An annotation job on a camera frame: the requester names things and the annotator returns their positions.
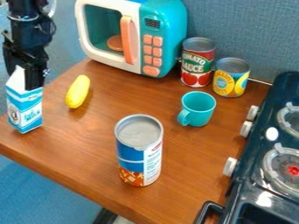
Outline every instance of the yellow corn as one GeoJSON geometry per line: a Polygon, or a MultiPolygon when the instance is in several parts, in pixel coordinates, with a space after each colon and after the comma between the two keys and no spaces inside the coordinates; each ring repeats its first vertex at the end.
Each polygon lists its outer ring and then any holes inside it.
{"type": "Polygon", "coordinates": [[[76,109],[81,106],[83,101],[87,98],[89,86],[89,78],[84,74],[79,75],[67,90],[66,105],[70,109],[76,109]]]}

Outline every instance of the cup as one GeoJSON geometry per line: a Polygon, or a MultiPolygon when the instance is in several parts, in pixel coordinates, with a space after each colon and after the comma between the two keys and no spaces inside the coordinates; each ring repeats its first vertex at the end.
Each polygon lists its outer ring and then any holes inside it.
{"type": "Polygon", "coordinates": [[[202,91],[192,91],[182,97],[182,111],[177,121],[183,126],[205,126],[211,119],[216,107],[215,98],[202,91]]]}

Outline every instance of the toy stove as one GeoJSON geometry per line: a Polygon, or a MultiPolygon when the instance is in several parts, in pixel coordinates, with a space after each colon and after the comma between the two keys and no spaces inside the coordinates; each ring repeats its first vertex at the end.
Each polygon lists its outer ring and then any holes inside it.
{"type": "Polygon", "coordinates": [[[232,177],[226,205],[207,201],[194,223],[209,212],[219,223],[299,223],[299,73],[280,74],[247,120],[243,154],[228,158],[223,171],[232,177]]]}

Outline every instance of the toy microwave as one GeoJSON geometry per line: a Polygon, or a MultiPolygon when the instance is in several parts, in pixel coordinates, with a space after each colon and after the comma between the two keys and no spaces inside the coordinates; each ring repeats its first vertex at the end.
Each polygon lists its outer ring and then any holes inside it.
{"type": "Polygon", "coordinates": [[[175,65],[186,37],[181,0],[78,0],[75,15],[88,57],[156,78],[175,65]]]}

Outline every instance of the tomato sauce can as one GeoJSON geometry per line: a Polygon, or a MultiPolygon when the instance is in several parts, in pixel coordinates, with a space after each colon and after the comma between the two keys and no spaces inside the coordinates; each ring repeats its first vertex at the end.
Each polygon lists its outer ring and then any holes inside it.
{"type": "Polygon", "coordinates": [[[209,84],[215,50],[208,38],[188,38],[183,42],[181,81],[185,85],[201,88],[209,84]]]}
{"type": "Polygon", "coordinates": [[[224,97],[242,96],[247,86],[249,74],[249,65],[243,59],[220,59],[216,63],[212,89],[216,94],[224,97]]]}
{"type": "Polygon", "coordinates": [[[148,186],[160,176],[163,125],[150,115],[129,115],[115,125],[121,180],[131,186],[148,186]]]}

